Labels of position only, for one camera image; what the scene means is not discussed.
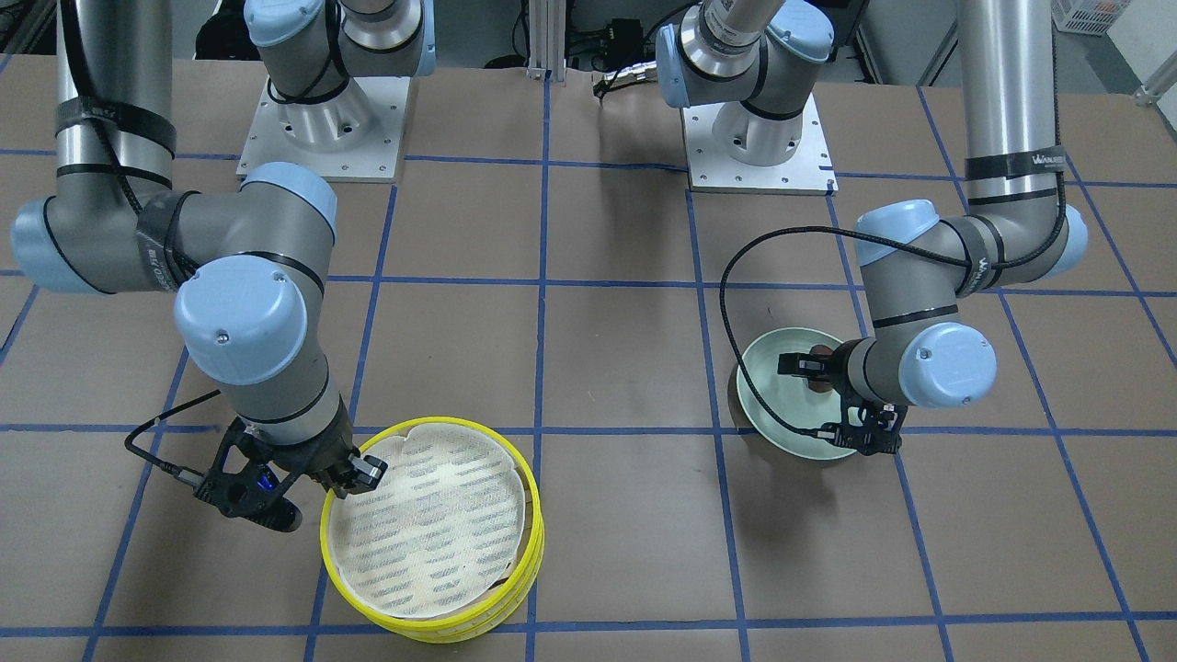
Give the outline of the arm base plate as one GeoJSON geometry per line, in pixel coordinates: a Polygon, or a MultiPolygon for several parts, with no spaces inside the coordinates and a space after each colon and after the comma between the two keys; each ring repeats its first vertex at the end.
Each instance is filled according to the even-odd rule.
{"type": "Polygon", "coordinates": [[[834,194],[838,185],[816,98],[774,121],[740,102],[683,108],[690,188],[703,193],[834,194]]]}
{"type": "Polygon", "coordinates": [[[398,179],[411,78],[353,78],[335,99],[279,104],[264,84],[237,176],[265,163],[295,163],[330,183],[398,179]]]}

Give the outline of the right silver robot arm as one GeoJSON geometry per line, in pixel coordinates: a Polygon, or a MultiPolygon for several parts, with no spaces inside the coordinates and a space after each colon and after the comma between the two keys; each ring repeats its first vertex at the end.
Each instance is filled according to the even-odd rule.
{"type": "Polygon", "coordinates": [[[211,468],[131,454],[225,517],[295,531],[302,476],[337,498],[370,494],[386,461],[354,445],[318,342],[337,194],[312,168],[254,165],[231,194],[173,188],[171,7],[58,5],[56,192],[18,210],[11,247],[49,291],[174,293],[189,359],[235,413],[211,468]]]}

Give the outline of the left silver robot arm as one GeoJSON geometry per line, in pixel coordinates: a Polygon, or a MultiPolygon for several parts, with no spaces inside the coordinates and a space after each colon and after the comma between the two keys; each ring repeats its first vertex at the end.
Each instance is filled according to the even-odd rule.
{"type": "MultiPolygon", "coordinates": [[[[1051,8],[960,1],[966,101],[966,214],[895,201],[858,219],[853,240],[872,335],[837,342],[782,327],[736,357],[736,391],[757,431],[806,458],[895,455],[909,408],[980,400],[998,372],[988,337],[958,302],[1073,269],[1086,226],[1065,200],[1051,8]]],[[[713,108],[703,153],[777,176],[804,146],[806,105],[833,28],[806,1],[698,1],[654,38],[663,98],[713,108]]]]}

